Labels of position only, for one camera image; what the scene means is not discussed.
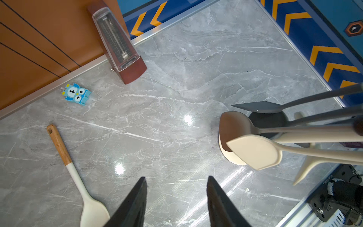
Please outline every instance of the orange wooden panel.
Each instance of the orange wooden panel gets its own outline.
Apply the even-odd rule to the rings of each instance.
[[[22,20],[15,12],[0,2],[0,22],[16,32],[18,35],[28,40],[45,54],[53,58],[66,69],[73,71],[79,66],[70,58],[63,54],[58,48],[40,35],[29,24]]]
[[[112,1],[111,5],[116,5],[116,0]],[[87,5],[92,0],[5,0],[5,2],[79,65],[103,55],[98,41],[99,34],[91,15],[87,12]],[[111,10],[116,15],[117,10],[121,13],[118,6]]]
[[[12,33],[3,25],[0,25],[0,42],[19,52],[20,54],[26,56],[37,64],[43,66],[44,68],[48,69],[59,77],[69,73],[68,70],[61,67],[59,64],[57,64],[49,57],[44,55],[42,52],[31,46],[29,43]]]
[[[0,44],[0,109],[58,79]]]

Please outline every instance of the cable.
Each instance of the cable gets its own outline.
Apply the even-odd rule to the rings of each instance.
[[[362,215],[362,212],[357,210],[356,208],[348,205],[348,204],[345,204],[345,203],[342,203],[342,202],[339,202],[339,201],[335,201],[335,200],[330,200],[329,201],[330,203],[336,203],[336,204],[339,204],[339,205],[342,205],[342,206],[345,206],[346,208],[349,208],[351,210],[354,210],[355,212],[357,212],[359,215]]]
[[[349,183],[350,183],[350,181],[351,181],[351,179],[353,178],[353,177],[357,177],[357,176],[363,176],[363,174],[357,174],[357,175],[354,175],[354,176],[352,176],[351,178],[349,178]]]
[[[37,48],[36,46],[34,46],[31,42],[29,42],[28,40],[26,40],[24,37],[22,37],[21,35],[19,35],[18,33],[16,33],[15,31],[13,31],[11,28],[9,28],[8,26],[6,26],[4,23],[2,23],[0,21],[0,24],[2,26],[4,26],[5,28],[7,28],[9,31],[11,31],[12,33],[14,33],[15,35],[17,35],[18,37],[20,37],[21,39],[23,39],[25,42],[29,43],[32,47],[34,47],[35,49],[37,49],[38,51],[40,51],[41,53],[45,54],[48,58],[52,59],[53,61],[55,61],[57,64],[59,64],[60,66],[62,66],[63,68],[65,68],[66,70],[68,70],[69,72],[71,72],[69,69],[67,69],[66,67],[64,67],[62,64],[60,64],[58,61],[54,60],[51,56],[49,56],[48,54],[44,53],[41,49]]]
[[[22,54],[20,54],[19,52],[17,52],[17,51],[15,51],[15,50],[13,50],[13,49],[11,49],[10,47],[8,47],[8,46],[6,46],[5,44],[3,44],[2,42],[0,42],[0,44],[1,45],[3,45],[4,47],[6,47],[6,48],[8,48],[8,49],[10,49],[10,50],[12,50],[12,51],[14,51],[15,53],[17,53],[17,54],[19,54],[20,56],[22,56],[23,58],[26,58],[27,60],[29,60],[29,61],[31,61],[31,62],[33,62],[34,64],[36,64],[37,66],[40,66],[40,67],[42,67],[43,69],[45,69],[45,70],[47,70],[46,68],[44,68],[43,66],[41,66],[41,65],[39,65],[39,64],[37,64],[37,63],[35,63],[34,61],[32,61],[32,60],[30,60],[29,58],[27,58],[26,56],[24,56],[24,55],[22,55]],[[60,76],[58,76],[57,74],[55,74],[55,73],[53,73],[53,72],[51,72],[51,71],[49,71],[49,70],[47,70],[48,72],[50,72],[51,74],[54,74],[55,76],[57,76],[57,77],[59,77],[59,78],[61,78]]]
[[[63,54],[65,54],[67,57],[69,57],[64,51],[62,51],[57,45],[55,45],[52,41],[50,41],[45,35],[43,35],[38,29],[36,29],[33,25],[31,25],[26,19],[24,19],[20,14],[18,14],[13,8],[11,8],[8,4],[6,4],[3,0],[0,0],[6,7],[8,7],[11,11],[13,11],[18,17],[20,17],[22,20],[24,20],[27,24],[30,25],[34,30],[36,30],[41,36],[43,36],[46,40],[48,40],[51,44],[53,44],[58,50],[60,50]],[[74,63],[76,63],[79,67],[80,65],[75,62],[71,57],[69,57]]]

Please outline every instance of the wooden handle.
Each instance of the wooden handle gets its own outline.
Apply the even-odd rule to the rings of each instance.
[[[49,136],[52,138],[54,145],[57,148],[58,153],[60,154],[64,165],[68,165],[72,162],[72,159],[69,156],[69,153],[67,151],[66,145],[64,145],[64,142],[62,140],[61,135],[58,132],[58,129],[55,125],[48,125],[46,128]]]

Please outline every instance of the metronome wooden base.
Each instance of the metronome wooden base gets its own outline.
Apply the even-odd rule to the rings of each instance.
[[[122,81],[125,84],[129,84],[132,81],[139,78],[145,71],[147,70],[147,67],[144,63],[144,60],[142,60],[141,57],[137,59],[132,65],[125,68],[121,72],[115,70],[116,74],[122,79]]]

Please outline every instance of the spatula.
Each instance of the spatula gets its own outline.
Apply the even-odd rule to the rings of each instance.
[[[279,164],[283,150],[322,158],[363,162],[363,152],[290,147],[259,135],[244,135],[228,141],[227,145],[242,161],[256,170]]]
[[[297,185],[300,181],[302,181],[307,174],[312,170],[315,166],[321,163],[340,163],[340,164],[350,164],[350,165],[363,165],[363,162],[353,162],[353,161],[347,161],[347,160],[339,160],[334,158],[322,158],[322,157],[315,157],[315,156],[309,156],[307,155],[305,157],[305,161],[302,164],[299,172],[297,173],[293,185]]]
[[[343,132],[352,131],[352,125],[318,125],[318,126],[295,126],[276,127],[261,129],[253,125],[251,120],[243,113],[236,111],[224,112],[219,121],[219,134],[224,150],[231,151],[226,145],[227,141],[248,134],[278,133],[278,132]]]
[[[218,136],[219,148],[221,149],[222,154],[225,158],[233,164],[244,166],[247,165],[244,161],[242,161],[235,153],[232,151],[226,151],[222,147],[221,137]]]
[[[363,92],[363,83],[351,85],[351,86],[348,86],[345,88],[340,88],[337,90],[332,90],[329,92],[315,94],[312,96],[308,96],[305,98],[301,98],[301,99],[286,103],[284,105],[276,104],[273,102],[262,101],[262,102],[250,102],[250,103],[243,103],[243,104],[235,104],[232,106],[243,109],[243,110],[257,112],[257,113],[278,113],[286,108],[304,104],[307,102],[312,102],[312,101],[316,101],[316,100],[322,100],[322,99],[332,98],[332,97],[337,97],[337,96],[342,96],[342,95],[348,95],[348,94],[356,94],[356,93],[361,93],[361,92]]]
[[[353,121],[353,128],[347,131],[284,133],[273,137],[272,140],[278,143],[363,142],[363,118],[356,118]]]
[[[106,207],[88,194],[55,125],[46,128],[83,199],[81,227],[102,227],[110,219]]]
[[[340,117],[351,117],[356,115],[362,115],[363,113],[363,104],[346,107],[338,110],[333,110],[330,112],[325,112],[321,114],[316,114],[304,118],[300,118],[294,121],[289,121],[285,113],[278,112],[273,114],[264,114],[264,113],[251,113],[248,118],[252,121],[253,125],[260,128],[273,128],[273,127],[288,127],[301,125],[309,122],[323,121]],[[276,135],[276,133],[263,133],[261,134],[264,137],[272,138]]]

